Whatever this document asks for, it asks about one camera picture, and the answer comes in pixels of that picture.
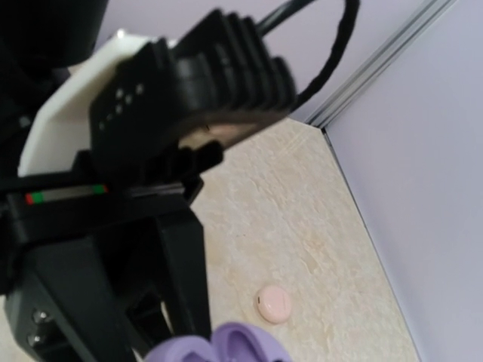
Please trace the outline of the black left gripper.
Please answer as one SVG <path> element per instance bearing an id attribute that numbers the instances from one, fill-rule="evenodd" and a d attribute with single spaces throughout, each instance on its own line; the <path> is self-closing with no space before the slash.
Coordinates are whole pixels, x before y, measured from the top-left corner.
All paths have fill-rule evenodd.
<path id="1" fill-rule="evenodd" d="M 87 152 L 65 173 L 1 178 L 1 294 L 36 361 L 135 361 L 211 335 L 200 176 L 116 189 Z"/>

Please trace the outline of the purple round charging case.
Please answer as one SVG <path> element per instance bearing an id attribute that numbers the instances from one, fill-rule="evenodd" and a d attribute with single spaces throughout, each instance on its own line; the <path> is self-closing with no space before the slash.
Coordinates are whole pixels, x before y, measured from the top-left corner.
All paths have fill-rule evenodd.
<path id="1" fill-rule="evenodd" d="M 154 347 L 145 361 L 292 361 L 281 343 L 260 327 L 229 322 L 209 339 L 200 336 L 171 338 Z"/>

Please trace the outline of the pink earbud charging case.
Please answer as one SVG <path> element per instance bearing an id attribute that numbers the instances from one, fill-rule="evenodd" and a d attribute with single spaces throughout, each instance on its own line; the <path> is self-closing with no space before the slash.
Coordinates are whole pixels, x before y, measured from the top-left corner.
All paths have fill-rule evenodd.
<path id="1" fill-rule="evenodd" d="M 262 287 L 256 296 L 256 306 L 260 316 L 271 324 L 283 324 L 293 309 L 289 293 L 279 285 Z"/>

